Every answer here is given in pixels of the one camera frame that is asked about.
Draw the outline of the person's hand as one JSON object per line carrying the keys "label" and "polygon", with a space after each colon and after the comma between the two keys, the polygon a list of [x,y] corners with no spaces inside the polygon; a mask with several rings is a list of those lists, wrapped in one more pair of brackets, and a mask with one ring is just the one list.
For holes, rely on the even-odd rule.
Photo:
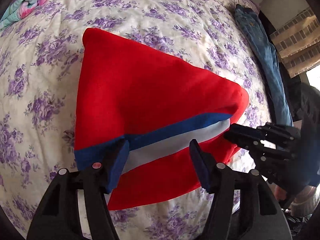
{"label": "person's hand", "polygon": [[287,192],[278,185],[276,185],[274,188],[274,196],[277,201],[285,200],[287,198]]}

